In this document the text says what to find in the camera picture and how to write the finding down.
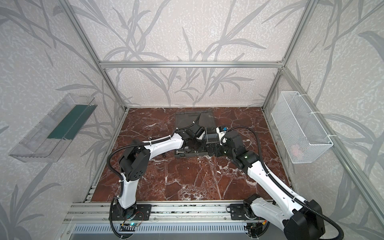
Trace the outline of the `grey plastic compartment organizer box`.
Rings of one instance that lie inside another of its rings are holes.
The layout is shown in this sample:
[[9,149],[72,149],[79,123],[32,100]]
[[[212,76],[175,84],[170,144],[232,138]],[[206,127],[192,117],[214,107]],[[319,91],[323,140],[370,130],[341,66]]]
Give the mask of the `grey plastic compartment organizer box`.
[[185,112],[176,114],[177,133],[184,141],[199,139],[206,141],[205,152],[185,152],[184,143],[180,149],[175,150],[176,158],[191,158],[199,156],[215,156],[215,145],[219,142],[216,132],[216,120],[212,111]]

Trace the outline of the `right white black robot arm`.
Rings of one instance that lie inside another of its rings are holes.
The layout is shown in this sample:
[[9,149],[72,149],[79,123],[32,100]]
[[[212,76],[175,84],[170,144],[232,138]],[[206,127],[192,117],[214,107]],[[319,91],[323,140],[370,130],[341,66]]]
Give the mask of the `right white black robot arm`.
[[258,152],[255,153],[245,148],[235,128],[218,127],[216,131],[223,155],[231,158],[238,169],[256,181],[276,202],[273,205],[257,196],[245,200],[251,209],[251,218],[267,220],[281,229],[288,240],[321,240],[326,232],[325,223],[337,230],[336,240],[344,239],[343,229],[323,214],[316,201],[307,201],[294,192],[267,167],[259,138],[256,138]]

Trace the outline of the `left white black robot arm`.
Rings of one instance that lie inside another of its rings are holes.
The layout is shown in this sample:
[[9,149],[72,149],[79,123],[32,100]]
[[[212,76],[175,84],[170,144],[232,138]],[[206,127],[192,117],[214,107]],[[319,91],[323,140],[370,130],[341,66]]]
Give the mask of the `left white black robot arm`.
[[[186,141],[201,142],[205,135],[205,129],[194,122],[188,127],[176,129],[171,135],[155,140],[135,141],[113,151],[107,157],[107,167],[119,177],[121,184],[120,194],[116,197],[117,208],[124,214],[135,210],[138,182],[146,173],[151,159],[166,152],[181,149]],[[117,171],[112,166],[111,159],[120,151],[124,151],[124,154],[119,160],[120,170]]]

